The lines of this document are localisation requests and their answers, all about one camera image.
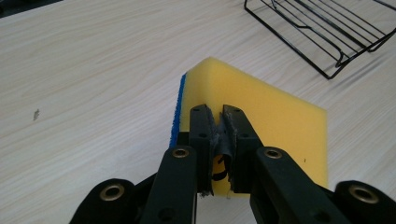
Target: sponge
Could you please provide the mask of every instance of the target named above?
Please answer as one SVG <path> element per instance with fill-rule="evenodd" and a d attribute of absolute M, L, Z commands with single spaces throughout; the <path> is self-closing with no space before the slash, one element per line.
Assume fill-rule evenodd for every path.
<path fill-rule="evenodd" d="M 207 58 L 181 79 L 171 143 L 190 130 L 190 110 L 206 104 L 215 122 L 223 105 L 241 108 L 268 147 L 286 150 L 310 178 L 327 187 L 326 111 L 214 58 Z M 214 159 L 213 173 L 224 168 Z M 213 181 L 215 195 L 232 196 L 227 178 Z"/>

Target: black wire rack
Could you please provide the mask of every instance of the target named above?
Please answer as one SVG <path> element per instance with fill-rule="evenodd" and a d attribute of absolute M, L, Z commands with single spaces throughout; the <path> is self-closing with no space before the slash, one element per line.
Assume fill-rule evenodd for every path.
<path fill-rule="evenodd" d="M 245 0 L 244 7 L 327 79 L 396 33 L 389 28 L 396 8 L 380 0 Z"/>

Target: wooden table surface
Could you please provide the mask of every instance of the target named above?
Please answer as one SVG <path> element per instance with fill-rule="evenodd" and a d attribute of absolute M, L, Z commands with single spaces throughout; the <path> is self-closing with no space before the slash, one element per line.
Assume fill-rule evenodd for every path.
<path fill-rule="evenodd" d="M 65 0 L 0 20 L 0 223 L 68 223 L 96 184 L 154 174 L 180 77 L 209 56 L 327 110 L 330 189 L 396 199 L 395 37 L 329 81 L 241 0 Z M 197 223 L 255 219 L 207 197 Z"/>

